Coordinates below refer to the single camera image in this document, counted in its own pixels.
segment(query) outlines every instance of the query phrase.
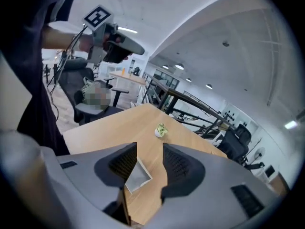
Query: white plant pot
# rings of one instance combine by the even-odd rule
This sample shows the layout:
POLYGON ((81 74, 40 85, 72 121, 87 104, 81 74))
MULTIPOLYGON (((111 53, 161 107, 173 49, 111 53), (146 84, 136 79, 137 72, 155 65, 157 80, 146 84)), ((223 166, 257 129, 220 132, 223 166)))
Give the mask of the white plant pot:
POLYGON ((162 137, 162 136, 160 135, 160 133, 158 132, 157 128, 155 129, 154 134, 156 135, 156 137, 162 137))

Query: person's hand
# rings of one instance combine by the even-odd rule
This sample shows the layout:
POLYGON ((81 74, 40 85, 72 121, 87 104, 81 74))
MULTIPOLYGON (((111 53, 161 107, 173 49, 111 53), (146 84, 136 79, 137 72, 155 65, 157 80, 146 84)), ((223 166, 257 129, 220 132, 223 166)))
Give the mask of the person's hand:
MULTIPOLYGON (((103 49, 105 51, 108 50, 108 43, 107 43, 107 40, 109 39, 109 36, 110 34, 109 33, 106 33, 104 35, 104 38, 103 38, 103 49)), ((118 36, 115 40, 115 42, 120 42, 121 41, 121 38, 118 36)), ((79 45, 79 49, 81 51, 84 51, 84 52, 88 52, 89 53, 89 50, 90 48, 93 46, 93 37, 91 35, 82 35, 81 38, 80 38, 80 45, 79 45)))

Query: small potted plant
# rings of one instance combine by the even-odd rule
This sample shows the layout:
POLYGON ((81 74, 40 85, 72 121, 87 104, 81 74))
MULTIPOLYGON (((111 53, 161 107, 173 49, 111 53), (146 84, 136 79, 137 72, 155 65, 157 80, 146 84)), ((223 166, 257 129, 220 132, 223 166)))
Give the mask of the small potted plant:
POLYGON ((156 137, 163 137, 166 133, 168 133, 168 130, 166 129, 164 123, 158 124, 158 127, 154 131, 156 137))

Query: wooden tabletop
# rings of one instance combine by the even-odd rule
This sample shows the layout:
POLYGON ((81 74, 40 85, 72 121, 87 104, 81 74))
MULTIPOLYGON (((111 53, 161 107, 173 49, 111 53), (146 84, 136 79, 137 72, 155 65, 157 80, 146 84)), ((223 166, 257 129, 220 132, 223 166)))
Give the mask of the wooden tabletop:
POLYGON ((140 85, 145 85, 145 80, 143 78, 133 75, 133 74, 130 75, 127 72, 122 74, 122 71, 112 71, 112 72, 109 72, 109 74, 112 76, 115 76, 115 77, 121 77, 123 79, 138 83, 140 85))
POLYGON ((167 185, 167 175, 162 164, 163 143, 226 157, 219 149, 151 104, 143 104, 79 126, 65 132, 63 136, 71 154, 137 142, 138 157, 152 175, 152 180, 132 194, 126 189, 125 194, 132 220, 142 225, 160 208, 161 189, 167 185), (154 134, 159 123, 164 123, 169 131, 162 138, 154 134))

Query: black and white square marker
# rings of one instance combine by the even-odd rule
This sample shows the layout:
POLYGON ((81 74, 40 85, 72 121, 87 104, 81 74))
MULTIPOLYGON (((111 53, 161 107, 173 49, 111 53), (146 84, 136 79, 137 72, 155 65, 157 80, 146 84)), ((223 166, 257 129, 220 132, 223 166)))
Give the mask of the black and white square marker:
POLYGON ((101 6, 96 7, 83 19, 84 23, 93 31, 96 31, 111 14, 101 6))

